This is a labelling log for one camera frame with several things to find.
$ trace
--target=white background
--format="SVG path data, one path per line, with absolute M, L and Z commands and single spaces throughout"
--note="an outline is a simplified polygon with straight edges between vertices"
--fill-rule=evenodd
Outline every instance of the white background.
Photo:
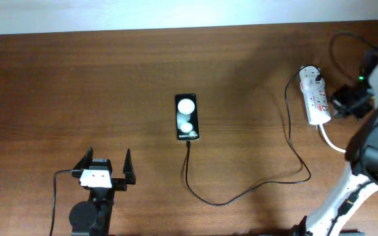
M 0 34 L 378 19 L 378 0 L 0 0 Z

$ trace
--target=black device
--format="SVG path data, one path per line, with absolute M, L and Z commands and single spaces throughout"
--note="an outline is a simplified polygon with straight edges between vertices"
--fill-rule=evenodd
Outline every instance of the black device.
M 190 141 L 200 138 L 198 105 L 195 94 L 175 96 L 177 140 Z
M 112 164 L 109 159 L 93 159 L 93 149 L 90 147 L 85 156 L 73 168 L 76 172 L 72 173 L 73 177 L 80 179 L 80 185 L 83 186 L 82 176 L 86 174 L 91 178 L 103 172 L 108 176 L 103 180 L 97 180 L 92 186 L 102 186 L 111 184 L 111 187 L 89 187 L 83 186 L 90 190 L 90 196 L 87 201 L 76 204 L 70 212 L 70 223 L 72 225 L 72 235 L 86 236 L 107 236 L 109 234 L 110 216 L 114 204 L 115 191 L 127 191 L 128 184 L 136 184 L 137 179 L 132 167 L 131 150 L 128 149 L 123 165 L 125 178 L 110 178 L 112 174 Z

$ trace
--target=white power strip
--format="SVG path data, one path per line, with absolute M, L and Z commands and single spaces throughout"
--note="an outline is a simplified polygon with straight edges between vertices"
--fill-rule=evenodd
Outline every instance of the white power strip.
M 300 71 L 300 89 L 304 94 L 308 123 L 311 125 L 324 124 L 331 120 L 327 105 L 325 81 L 320 72 L 313 66 Z

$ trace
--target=wooden surface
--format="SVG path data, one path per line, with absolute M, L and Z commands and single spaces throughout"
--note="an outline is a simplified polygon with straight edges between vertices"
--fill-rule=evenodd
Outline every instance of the wooden surface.
M 137 184 L 117 193 L 113 234 L 229 235 L 289 229 L 317 208 L 345 166 L 309 126 L 298 82 L 289 89 L 293 142 L 311 181 L 267 185 L 230 206 L 207 206 L 181 178 L 186 153 L 175 134 L 174 95 L 198 97 L 200 140 L 190 182 L 223 202 L 263 180 L 306 177 L 288 147 L 284 87 L 300 66 L 321 67 L 331 94 L 351 83 L 329 61 L 328 41 L 350 30 L 378 45 L 378 21 L 0 36 L 0 235 L 47 235 L 52 175 L 87 148 L 122 177 L 131 148 Z M 335 51 L 354 76 L 365 46 Z M 361 122 L 332 120 L 345 147 Z M 70 175 L 58 179 L 55 235 L 68 235 L 70 209 L 87 199 Z M 345 226 L 378 235 L 378 193 Z

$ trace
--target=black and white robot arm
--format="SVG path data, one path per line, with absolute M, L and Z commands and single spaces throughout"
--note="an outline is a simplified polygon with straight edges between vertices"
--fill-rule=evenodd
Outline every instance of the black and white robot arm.
M 378 64 L 366 83 L 376 110 L 348 144 L 343 175 L 320 208 L 306 218 L 305 235 L 339 235 L 361 204 L 378 191 Z

